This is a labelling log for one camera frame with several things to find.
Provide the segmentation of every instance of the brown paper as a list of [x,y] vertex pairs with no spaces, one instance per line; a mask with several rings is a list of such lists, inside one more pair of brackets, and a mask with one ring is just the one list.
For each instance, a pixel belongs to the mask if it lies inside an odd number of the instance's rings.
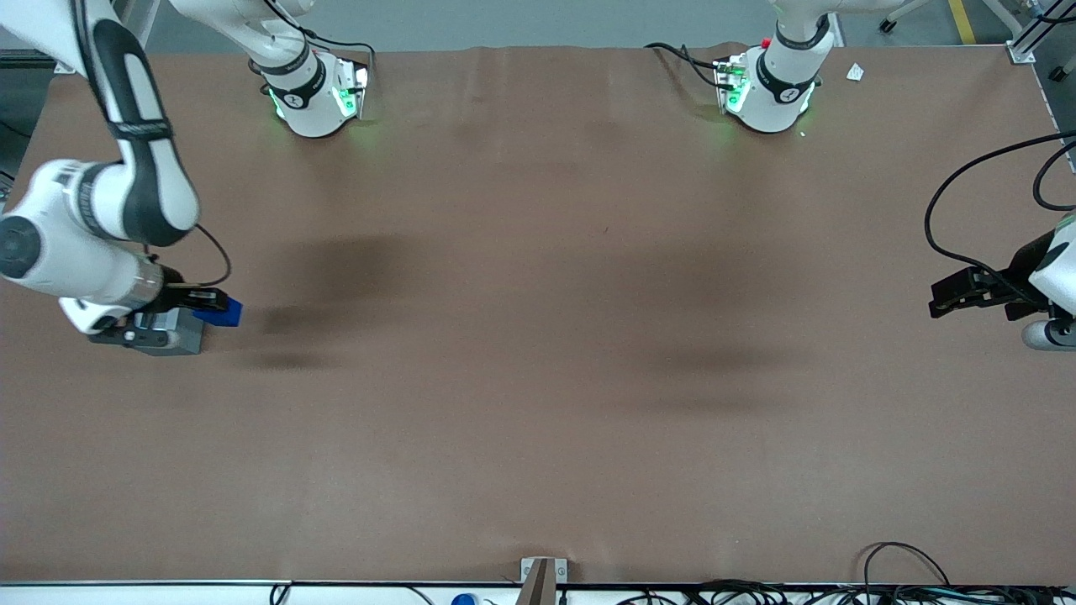
[[[1002,48],[834,51],[773,136],[668,55],[475,48],[379,56],[373,118],[303,140],[244,61],[154,60],[241,327],[154,358],[2,284],[3,579],[555,554],[574,580],[852,580],[880,539],[960,582],[1072,579],[1073,358],[926,307],[961,268],[923,240],[934,188],[1053,129]],[[938,239],[1006,265],[1058,219],[1030,196],[1049,151],[958,182]],[[23,186],[54,157],[117,157],[74,78]],[[220,270],[199,234],[158,252]]]

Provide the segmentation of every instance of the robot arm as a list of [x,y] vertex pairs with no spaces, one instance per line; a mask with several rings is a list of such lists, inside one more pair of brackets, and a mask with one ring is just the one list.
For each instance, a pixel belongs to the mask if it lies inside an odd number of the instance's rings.
[[221,32],[251,57],[269,84],[277,114],[295,133],[325,137],[359,117],[366,66],[312,48],[306,32],[296,27],[294,15],[308,13],[314,0],[171,2],[181,14]]
[[933,284],[931,316],[940,318],[968,307],[1005,306],[1017,321],[1035,313],[1049,320],[1028,324],[1023,342],[1038,351],[1076,352],[1076,212],[1057,228],[1024,245],[1000,271],[1004,282],[979,267],[965,267]]
[[716,66],[721,108],[748,127],[780,132],[795,123],[815,90],[818,70],[833,48],[829,13],[889,10],[904,0],[769,0],[777,31],[768,46],[754,46]]
[[138,40],[108,0],[0,0],[0,24],[87,78],[123,157],[41,166],[26,196],[0,216],[0,273],[60,297],[88,335],[139,309],[192,302],[189,291],[166,287],[182,281],[178,272],[116,243],[170,245],[198,221],[198,198]]

